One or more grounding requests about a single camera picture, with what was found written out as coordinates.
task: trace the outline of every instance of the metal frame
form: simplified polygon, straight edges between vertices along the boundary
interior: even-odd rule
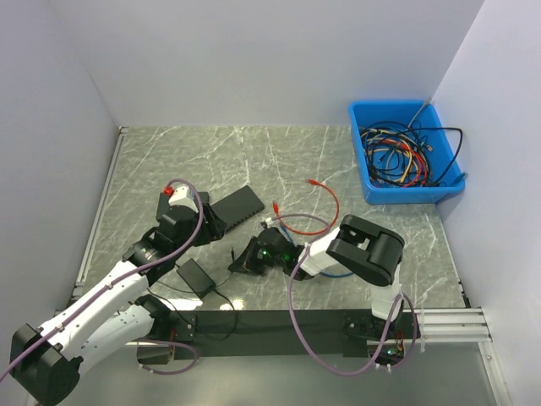
[[[128,127],[121,127],[119,129],[117,145],[112,156],[111,166],[109,167],[109,171],[107,173],[96,218],[92,225],[85,254],[81,262],[72,300],[78,299],[83,293],[85,279],[90,265],[90,258],[96,245],[96,233],[101,225],[105,202],[107,201],[109,189],[111,187],[112,176],[117,167],[117,160],[123,145],[124,136],[127,131]],[[446,236],[445,242],[447,247],[450,248]],[[454,261],[453,266],[458,276]],[[419,340],[421,348],[423,348],[425,343],[478,343],[479,351],[483,356],[484,368],[486,370],[492,392],[495,396],[496,404],[498,406],[512,405],[511,397],[507,390],[505,378],[502,374],[500,363],[498,361],[494,345],[492,344],[492,337],[490,336],[489,328],[484,318],[482,309],[420,309],[416,312],[418,314],[419,325],[422,332],[421,339]],[[140,343],[138,345],[140,347],[145,347],[153,344]]]

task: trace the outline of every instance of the marble tabletop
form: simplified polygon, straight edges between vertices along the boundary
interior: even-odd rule
[[[401,270],[403,290],[417,307],[464,307],[458,276],[444,229],[434,205],[371,206],[363,198],[348,126],[133,127],[124,134],[109,184],[95,248],[85,273],[85,290],[102,279],[122,253],[155,225],[158,195],[170,178],[186,178],[210,202],[248,184],[265,203],[265,210],[233,229],[221,241],[192,248],[189,258],[216,281],[229,276],[231,248],[241,253],[257,235],[262,219],[271,216],[273,200],[281,212],[304,212],[331,220],[335,201],[306,183],[315,178],[334,189],[341,218],[348,213],[399,233],[406,241]],[[319,229],[305,219],[291,220],[297,228]],[[174,288],[189,290],[176,272],[162,278]],[[193,299],[155,284],[155,293],[169,299]],[[233,274],[220,287],[239,310],[287,308],[287,276],[271,270],[264,277]],[[295,282],[298,309],[369,307],[367,284],[358,277],[315,277]],[[207,295],[201,309],[223,308],[224,301]]]

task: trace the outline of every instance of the blue plastic container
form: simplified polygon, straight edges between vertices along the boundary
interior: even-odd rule
[[[397,121],[407,125],[418,109],[423,105],[422,100],[366,100],[356,101],[349,107],[352,120],[352,141],[361,175],[364,199],[371,205],[393,205],[403,203],[435,203],[446,195],[454,195],[464,190],[464,179],[461,170],[455,162],[441,179],[446,186],[397,188],[374,185],[370,181],[368,167],[361,143],[359,127],[369,127],[380,121]],[[441,127],[440,119],[434,106],[428,105],[417,116],[422,127]],[[432,177],[438,178],[453,157],[453,151],[443,130],[422,131],[421,136],[427,136],[427,142],[432,146],[432,152],[426,151],[429,159]],[[459,137],[457,132],[450,136]]]

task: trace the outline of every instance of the blue cable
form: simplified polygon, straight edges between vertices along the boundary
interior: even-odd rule
[[[286,234],[286,238],[289,240],[289,242],[295,246],[297,246],[295,244],[295,241],[293,240],[293,237],[291,236],[291,234],[289,233],[289,231],[287,231],[287,228],[282,224],[280,223],[280,229],[284,232],[284,234]],[[333,275],[331,273],[325,273],[325,272],[321,272],[320,275],[323,275],[324,277],[350,277],[351,275],[353,274],[353,272],[349,272],[349,273],[342,273],[340,275]]]

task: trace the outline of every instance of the purple cable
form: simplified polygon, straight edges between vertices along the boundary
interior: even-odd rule
[[[146,365],[141,366],[141,368],[149,371],[152,374],[156,374],[156,375],[182,374],[183,372],[186,372],[187,370],[191,370],[192,368],[194,368],[195,364],[197,363],[197,360],[199,359],[199,353],[197,352],[197,349],[195,349],[191,345],[187,345],[184,343],[175,343],[173,341],[147,340],[146,338],[139,338],[135,341],[137,341],[138,343],[153,343],[153,344],[172,345],[173,347],[186,348],[188,351],[190,351],[194,355],[194,359],[192,360],[192,362],[188,366],[185,366],[184,368],[182,368],[181,370],[154,370]]]
[[[308,217],[308,218],[312,218],[314,220],[317,220],[318,222],[322,222],[325,225],[328,225],[328,222],[326,222],[322,218],[312,216],[310,214],[299,214],[299,213],[286,214],[286,215],[282,215],[282,216],[273,217],[272,220],[276,221],[276,220],[280,220],[280,219],[286,218],[286,217]],[[326,234],[328,234],[328,232],[330,232],[330,230],[328,230],[326,233],[318,235],[317,237],[312,239],[309,242],[309,245],[314,243],[318,239],[321,239],[322,237],[324,237]],[[301,342],[301,344],[303,345],[304,349],[306,349],[306,352],[310,355],[310,357],[312,357],[315,360],[315,362],[317,362],[318,364],[320,364],[321,366],[323,366],[325,369],[327,369],[329,372],[332,372],[333,374],[336,374],[336,375],[339,375],[339,376],[357,376],[357,375],[362,374],[363,372],[368,370],[368,368],[380,356],[381,349],[383,348],[383,345],[385,344],[387,333],[388,333],[389,327],[391,325],[391,316],[394,313],[396,306],[402,300],[402,296],[403,296],[406,299],[406,301],[407,301],[407,303],[408,303],[408,305],[409,305],[409,307],[410,307],[410,309],[412,311],[412,314],[413,314],[413,340],[412,340],[412,345],[410,346],[410,348],[407,351],[404,358],[401,359],[399,362],[397,362],[393,366],[393,368],[396,368],[398,365],[402,364],[407,358],[409,358],[410,353],[413,351],[413,345],[415,344],[415,341],[417,339],[417,331],[418,331],[417,317],[415,317],[415,309],[413,307],[413,302],[405,294],[402,294],[402,295],[399,294],[399,295],[397,295],[395,297],[395,301],[393,302],[393,304],[391,306],[391,311],[389,312],[389,317],[387,317],[387,321],[385,322],[383,332],[381,333],[381,338],[380,338],[380,342],[378,344],[378,347],[376,348],[376,350],[374,352],[374,355],[372,355],[372,358],[370,358],[369,362],[365,366],[363,366],[361,369],[352,370],[352,371],[338,370],[337,368],[334,368],[333,366],[328,365],[326,362],[324,362],[324,360],[322,360],[315,353],[315,351],[310,347],[310,345],[308,344],[308,341],[306,341],[306,338],[304,337],[303,332],[301,332],[301,329],[300,329],[300,327],[298,325],[297,317],[295,316],[295,309],[293,308],[293,300],[292,300],[293,281],[295,280],[295,276],[297,275],[297,272],[300,269],[301,264],[309,256],[309,252],[310,252],[310,246],[309,245],[307,245],[306,252],[301,257],[301,259],[297,262],[297,265],[293,268],[293,271],[291,272],[291,276],[289,277],[289,284],[287,285],[287,308],[289,310],[289,316],[290,316],[291,322],[293,324],[293,329],[297,333],[297,337],[298,337],[299,341]]]
[[[148,269],[151,269],[153,266],[160,265],[161,263],[165,261],[169,261],[172,258],[174,258],[176,255],[181,254],[183,251],[185,251],[194,241],[195,237],[197,237],[197,234],[199,233],[201,229],[201,225],[203,224],[203,202],[201,201],[201,197],[199,196],[199,193],[197,193],[197,190],[195,189],[195,186],[193,186],[190,182],[187,180],[181,179],[181,178],[175,178],[167,182],[166,188],[171,186],[172,184],[179,182],[182,184],[185,184],[188,186],[188,188],[194,193],[195,200],[197,201],[197,207],[199,209],[199,219],[197,221],[197,225],[195,226],[195,230],[192,233],[192,235],[189,237],[189,239],[186,240],[186,242],[178,249],[173,251],[171,254],[166,255],[159,260],[156,260],[154,262],[150,262],[148,264],[144,264],[142,266],[138,266],[137,268],[124,273],[123,275],[120,275],[119,277],[116,277],[111,281],[111,285],[114,286],[117,283],[123,281],[127,277],[131,277],[135,273],[147,271]],[[92,305],[100,296],[102,296],[109,288],[107,286],[104,286],[100,290],[98,290],[95,294],[90,296],[88,301],[86,301],[84,304],[81,305],[72,315],[66,317],[66,319],[63,322],[63,327],[65,328],[68,326],[69,323],[71,323],[75,318],[77,318],[83,311],[88,309],[90,305]],[[8,376],[9,372],[11,372],[15,366],[25,359],[32,351],[34,351],[36,348],[38,348],[40,345],[42,345],[45,341],[48,341],[51,339],[57,332],[59,331],[58,327],[53,328],[48,334],[46,334],[44,337],[40,338],[38,341],[36,341],[34,344],[30,345],[25,351],[23,351],[14,361],[9,364],[8,368],[0,375],[0,383],[5,379],[6,376]]]

